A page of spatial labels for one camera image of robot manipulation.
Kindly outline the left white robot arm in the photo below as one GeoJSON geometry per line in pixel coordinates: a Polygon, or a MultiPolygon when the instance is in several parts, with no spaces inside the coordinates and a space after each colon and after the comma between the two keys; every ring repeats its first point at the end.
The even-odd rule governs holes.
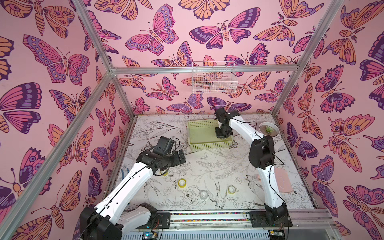
{"type": "Polygon", "coordinates": [[[125,212],[126,207],[153,176],[160,177],[170,168],[186,162],[177,138],[160,137],[155,146],[142,151],[128,175],[95,207],[86,207],[80,214],[79,240],[120,240],[139,227],[154,230],[163,227],[158,210],[148,203],[125,212]]]}

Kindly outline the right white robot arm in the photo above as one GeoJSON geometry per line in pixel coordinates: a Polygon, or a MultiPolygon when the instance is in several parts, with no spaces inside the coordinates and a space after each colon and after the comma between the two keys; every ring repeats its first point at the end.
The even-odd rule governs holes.
{"type": "Polygon", "coordinates": [[[266,222],[270,226],[291,227],[288,206],[281,197],[275,174],[275,145],[273,137],[264,135],[253,128],[237,112],[227,112],[224,108],[215,111],[220,123],[216,127],[217,138],[226,139],[237,132],[250,145],[249,162],[259,171],[265,195],[266,222]]]}

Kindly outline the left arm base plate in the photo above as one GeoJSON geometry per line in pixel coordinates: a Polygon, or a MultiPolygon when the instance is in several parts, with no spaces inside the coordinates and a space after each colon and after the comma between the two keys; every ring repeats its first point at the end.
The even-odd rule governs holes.
{"type": "Polygon", "coordinates": [[[156,213],[151,215],[149,221],[142,226],[136,228],[136,230],[152,230],[152,229],[169,229],[171,224],[171,213],[156,213]]]}

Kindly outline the yellow tape roll five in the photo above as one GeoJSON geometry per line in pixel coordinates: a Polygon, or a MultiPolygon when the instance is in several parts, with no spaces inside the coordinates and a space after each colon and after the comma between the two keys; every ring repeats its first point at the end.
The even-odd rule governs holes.
{"type": "Polygon", "coordinates": [[[227,191],[230,195],[234,195],[237,192],[237,188],[230,185],[230,186],[228,186],[227,191]]]}

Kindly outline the yellow tape roll four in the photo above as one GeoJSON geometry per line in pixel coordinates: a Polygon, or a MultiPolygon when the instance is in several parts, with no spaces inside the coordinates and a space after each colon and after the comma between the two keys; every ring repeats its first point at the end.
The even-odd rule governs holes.
{"type": "Polygon", "coordinates": [[[179,179],[178,180],[178,186],[179,188],[185,188],[187,185],[187,181],[185,179],[179,179]]]}

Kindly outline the clear white tape roll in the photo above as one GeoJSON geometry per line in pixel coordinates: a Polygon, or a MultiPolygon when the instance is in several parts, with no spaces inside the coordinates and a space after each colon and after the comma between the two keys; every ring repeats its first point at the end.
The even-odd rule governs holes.
{"type": "Polygon", "coordinates": [[[208,198],[208,193],[207,193],[207,191],[205,191],[205,190],[200,191],[200,193],[199,193],[199,197],[200,197],[202,200],[206,200],[206,199],[208,198]]]}

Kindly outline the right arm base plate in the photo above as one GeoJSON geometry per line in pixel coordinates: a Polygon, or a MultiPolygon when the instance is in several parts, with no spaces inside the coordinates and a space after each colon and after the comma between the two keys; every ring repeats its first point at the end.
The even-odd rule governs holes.
{"type": "Polygon", "coordinates": [[[288,213],[275,218],[266,211],[250,211],[247,213],[247,218],[251,221],[253,228],[293,227],[288,213]]]}

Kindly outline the green plastic storage basket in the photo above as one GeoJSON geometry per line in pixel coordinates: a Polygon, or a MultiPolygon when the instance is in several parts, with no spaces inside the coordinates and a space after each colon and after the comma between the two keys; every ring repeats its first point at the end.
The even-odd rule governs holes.
{"type": "Polygon", "coordinates": [[[198,120],[187,123],[188,143],[193,151],[229,148],[233,137],[219,139],[216,136],[216,128],[219,127],[217,120],[198,120]]]}

